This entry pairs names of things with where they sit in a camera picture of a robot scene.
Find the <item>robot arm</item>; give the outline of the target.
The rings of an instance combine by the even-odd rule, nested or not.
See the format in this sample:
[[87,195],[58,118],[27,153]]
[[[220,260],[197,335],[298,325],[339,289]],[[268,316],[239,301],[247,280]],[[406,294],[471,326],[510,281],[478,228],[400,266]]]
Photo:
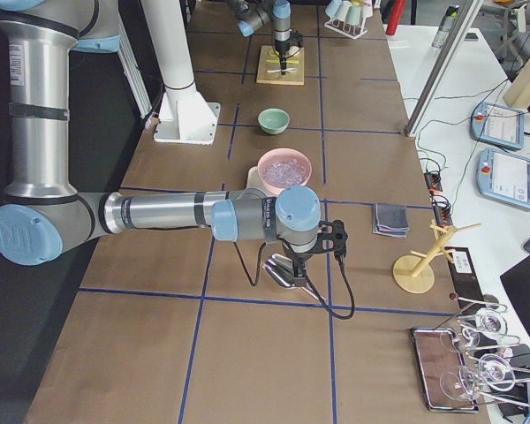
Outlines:
[[[252,71],[254,62],[242,57],[256,57],[257,46],[268,37],[260,33],[250,40],[243,38],[221,1],[196,4],[186,31],[198,84],[205,95],[227,105],[221,120],[227,125],[233,119],[234,73]],[[3,188],[11,181],[7,47],[0,31],[0,204]],[[265,147],[264,134],[247,128],[231,147],[224,143],[213,148],[159,145],[155,161],[146,162],[133,154],[140,121],[117,57],[73,52],[70,69],[70,180],[81,190],[111,191],[144,183],[194,189],[211,187],[220,178],[228,186],[239,187],[243,173]]]
[[226,3],[234,13],[238,30],[244,37],[271,24],[273,48],[278,57],[280,73],[285,75],[292,37],[290,3],[285,0],[258,1],[255,6],[243,0],[227,0]]

